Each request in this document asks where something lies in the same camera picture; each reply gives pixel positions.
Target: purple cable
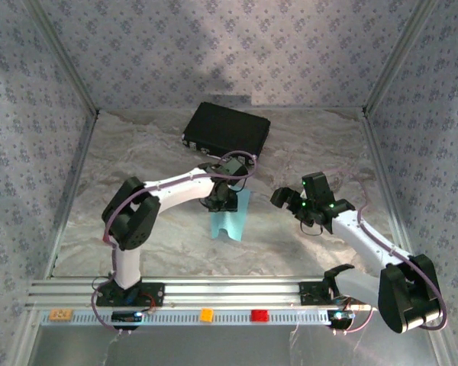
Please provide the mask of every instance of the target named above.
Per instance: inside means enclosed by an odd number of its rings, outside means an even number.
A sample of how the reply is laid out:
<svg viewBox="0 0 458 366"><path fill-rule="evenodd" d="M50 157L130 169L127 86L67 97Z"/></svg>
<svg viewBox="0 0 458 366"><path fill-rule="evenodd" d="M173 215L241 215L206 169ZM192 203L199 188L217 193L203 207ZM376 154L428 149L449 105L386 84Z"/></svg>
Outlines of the purple cable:
<svg viewBox="0 0 458 366"><path fill-rule="evenodd" d="M238 175L236 178L239 178L239 179L247 179L251 176L254 175L255 171L256 171L256 166L257 166L257 161L256 161L256 158L255 156L249 154L248 152L246 151L242 151L242 150L234 150L234 151L231 151L231 152L228 152L227 154L223 155L219 161L218 161L218 164L220 164L224 159L226 159L227 157L229 156L232 156L232 155L245 155L245 156L248 156L252 161L253 161L253 169L251 170L251 172L248 172L248 174L246 175ZM103 241L106 243L106 244L109 244L111 247L112 247L112 274L111 274L111 277L105 281L105 282L102 282L101 284L99 284L97 286L97 288L95 289L95 291L93 291L93 294L92 294L92 298L90 299L91 300L91 305L92 305L92 310L93 310L93 313L95 314L95 317L97 318L97 320L107 329L110 329L114 332L118 332L118 330L111 326L111 325L108 325L106 322L103 321L103 319L100 317L100 314L98 314L98 311L97 311L97 307L95 305L95 297L98 295L98 292L99 290L104 287L105 285L107 284L110 284L114 278L115 278L115 272L117 271L117 263L115 261L115 250L117 248L117 244L113 243L110 241L109 239L109 235L108 235L108 232L110 231L110 228L112 226L112 223L114 222L115 220L115 217L117 217L117 215L124 209L124 207L126 207L127 205L131 204L132 200L135 199L137 196L143 194L143 193L146 193L146 192L149 192L149 191L154 191L154 190L159 190L161 188L168 188L168 187L172 187L173 185L179 185L180 183L183 183L185 181L191 181L193 179L198 179L198 178L223 178L223 179L232 179L234 178L234 176L231 176L231 175L223 175L223 174L217 174L217 173L201 173L201 174L195 174L193 176L188 176L188 177L184 177L184 178L180 178L180 179L176 179L175 181L168 181L167 183L163 183L159 186L153 186L153 187L147 187L147 188L143 188L139 191L137 191L136 193L132 194L131 196L129 196L124 202L122 202L115 210L114 212L112 213L112 215L108 218L108 221L107 223L105 224L105 230L104 230L104 236L103 236Z"/></svg>
<svg viewBox="0 0 458 366"><path fill-rule="evenodd" d="M429 288L433 291L434 296L436 296L437 300L439 301L440 308L441 308L441 315L443 316L442 319L441 319L441 322L437 326L426 326L426 325L423 324L423 325L421 325L419 327L422 328L422 329L425 329L425 330L442 330L442 329L444 329L446 327L446 325L447 325L447 307L446 307L446 303L444 302L443 297L441 296L441 292L433 284L433 281L431 281L430 278L417 265L412 263L408 258L404 257L403 255L401 255L401 254L399 254L397 252L392 251L392 248L390 248L382 240L380 240L379 238L374 236L366 228L365 224L361 221L362 215L363 215L363 210L365 210L365 208L368 207L368 203L369 203L368 192L367 192L367 190L365 188L365 185L352 172L348 172L348 171L345 171L345 170L339 170L339 169L331 169L331 170L329 170L327 172L341 172L341 173L344 173L344 174L348 174L352 178L354 178L358 183L360 183L360 186L363 189L363 193L365 194L365 204L362 207L360 207L359 210L358 210L358 214L357 214L358 225L360 225L361 230L363 230L363 232L371 240L373 240L376 244L378 244L382 249L386 250L387 252L390 252L393 256L395 256L396 258L400 259L405 264L407 264L410 268L412 268L412 270L414 272L416 272L424 280L424 282L427 284L427 286L429 286ZM373 314L373 311L371 310L370 314L369 314L369 318L366 319L365 323L363 325L359 326L358 328L353 329L352 332L355 332L357 330L362 329L369 322L369 320L372 318L372 314Z"/></svg>

